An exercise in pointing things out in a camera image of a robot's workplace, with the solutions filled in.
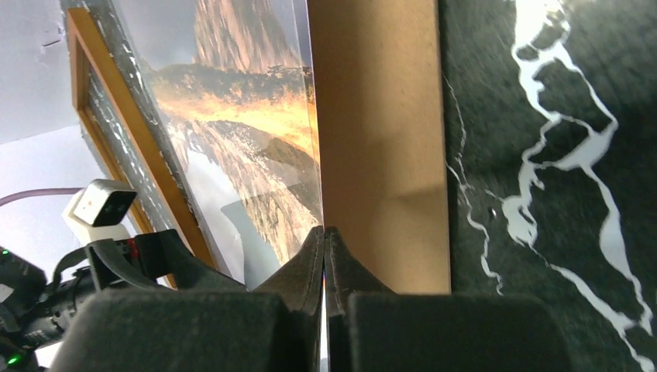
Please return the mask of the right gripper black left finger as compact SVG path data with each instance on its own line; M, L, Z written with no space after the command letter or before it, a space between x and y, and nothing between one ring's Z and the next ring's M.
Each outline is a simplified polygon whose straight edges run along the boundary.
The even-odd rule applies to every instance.
M135 236L131 250L176 289L106 289L75 316L53 371L315 371L320 364L324 230L253 290L193 257L177 231Z

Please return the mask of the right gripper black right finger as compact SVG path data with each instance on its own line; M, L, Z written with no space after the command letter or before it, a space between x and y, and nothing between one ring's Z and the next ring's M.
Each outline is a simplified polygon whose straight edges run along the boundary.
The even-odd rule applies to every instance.
M547 308L533 298L398 294L324 232L331 371L570 371Z

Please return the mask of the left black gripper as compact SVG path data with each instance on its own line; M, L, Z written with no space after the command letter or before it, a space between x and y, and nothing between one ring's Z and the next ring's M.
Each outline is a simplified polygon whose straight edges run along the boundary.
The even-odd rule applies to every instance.
M48 306L68 306L109 288L156 289L171 275L178 290L246 292L246 286L195 257L178 232L101 239L66 254L48 284Z

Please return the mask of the wooden picture frame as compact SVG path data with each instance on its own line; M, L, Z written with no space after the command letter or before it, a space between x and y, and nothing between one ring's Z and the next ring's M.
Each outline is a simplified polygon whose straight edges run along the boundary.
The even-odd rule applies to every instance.
M130 222L139 233L176 229L193 255L216 268L118 9L112 1L62 1L60 7L72 105L105 174L138 192Z

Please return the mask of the mountain landscape photo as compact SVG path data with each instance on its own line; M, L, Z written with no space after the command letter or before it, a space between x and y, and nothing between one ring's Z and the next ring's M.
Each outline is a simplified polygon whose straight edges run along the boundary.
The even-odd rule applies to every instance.
M305 1L116 1L144 113L219 269L255 288L322 222Z

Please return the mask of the brown fibreboard backing board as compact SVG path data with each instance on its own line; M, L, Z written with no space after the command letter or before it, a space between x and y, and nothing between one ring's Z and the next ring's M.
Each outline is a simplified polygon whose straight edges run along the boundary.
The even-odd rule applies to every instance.
M308 3L324 222L401 293L451 290L438 12Z

